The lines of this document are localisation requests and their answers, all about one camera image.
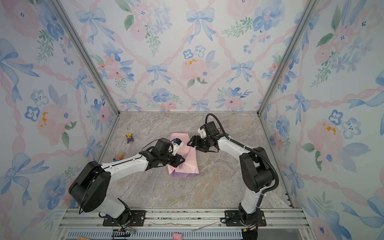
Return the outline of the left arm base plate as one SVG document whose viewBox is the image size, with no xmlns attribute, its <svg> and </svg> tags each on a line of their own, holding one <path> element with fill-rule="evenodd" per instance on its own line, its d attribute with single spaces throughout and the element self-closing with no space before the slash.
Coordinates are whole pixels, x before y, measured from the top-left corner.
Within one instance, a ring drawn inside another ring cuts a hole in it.
<svg viewBox="0 0 384 240">
<path fill-rule="evenodd" d="M 104 227 L 143 227 L 146 219 L 145 210 L 130 210 L 129 212 L 123 212 L 117 219 L 112 218 L 109 215 L 104 216 Z"/>
</svg>

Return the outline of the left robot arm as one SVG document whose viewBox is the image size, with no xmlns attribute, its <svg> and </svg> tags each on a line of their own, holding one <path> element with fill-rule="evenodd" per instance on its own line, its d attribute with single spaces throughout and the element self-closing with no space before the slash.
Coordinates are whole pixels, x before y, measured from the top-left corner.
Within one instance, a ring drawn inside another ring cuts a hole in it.
<svg viewBox="0 0 384 240">
<path fill-rule="evenodd" d="M 181 139 L 170 141 L 160 138 L 154 142 L 154 146 L 147 145 L 146 150 L 128 159 L 106 164 L 89 162 L 69 188 L 70 195 L 79 204 L 79 213 L 98 211 L 121 225 L 131 221 L 133 217 L 129 206 L 107 195 L 110 183 L 153 168 L 167 165 L 178 167 L 185 162 L 185 158 L 178 153 L 184 145 Z"/>
</svg>

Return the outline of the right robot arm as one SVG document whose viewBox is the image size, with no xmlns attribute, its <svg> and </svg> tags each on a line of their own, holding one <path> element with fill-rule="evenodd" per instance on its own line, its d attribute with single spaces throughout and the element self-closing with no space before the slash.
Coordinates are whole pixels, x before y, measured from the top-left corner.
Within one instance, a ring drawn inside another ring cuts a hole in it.
<svg viewBox="0 0 384 240">
<path fill-rule="evenodd" d="M 219 130 L 214 122 L 205 123 L 198 129 L 198 133 L 191 137 L 187 146 L 204 153 L 215 148 L 239 160 L 242 179 L 247 189 L 239 204 L 238 219 L 245 226 L 254 225 L 264 196 L 279 185 L 277 171 L 266 151 L 261 147 L 251 148 L 241 144 L 224 130 Z"/>
</svg>

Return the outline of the purple wrapping paper sheet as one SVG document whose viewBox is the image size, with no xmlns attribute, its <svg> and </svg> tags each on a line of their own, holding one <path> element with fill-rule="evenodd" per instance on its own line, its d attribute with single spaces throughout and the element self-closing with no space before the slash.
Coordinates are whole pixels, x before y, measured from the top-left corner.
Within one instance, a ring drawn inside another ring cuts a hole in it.
<svg viewBox="0 0 384 240">
<path fill-rule="evenodd" d="M 181 155 L 185 161 L 178 165 L 178 167 L 172 167 L 168 165 L 169 176 L 172 178 L 192 178 L 197 177 L 200 172 L 197 163 L 196 149 L 187 146 L 190 141 L 190 136 L 187 133 L 173 133 L 170 136 L 170 140 L 180 139 L 183 146 L 178 150 L 178 154 Z"/>
</svg>

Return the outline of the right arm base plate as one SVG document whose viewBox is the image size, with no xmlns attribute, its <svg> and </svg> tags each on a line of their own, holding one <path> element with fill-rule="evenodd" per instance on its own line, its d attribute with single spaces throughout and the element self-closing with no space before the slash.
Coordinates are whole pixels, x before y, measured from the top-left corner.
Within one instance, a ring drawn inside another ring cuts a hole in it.
<svg viewBox="0 0 384 240">
<path fill-rule="evenodd" d="M 225 216 L 221 218 L 221 223 L 227 227 L 266 227 L 266 217 L 264 212 L 257 209 L 252 214 L 243 213 L 240 210 L 225 211 Z"/>
</svg>

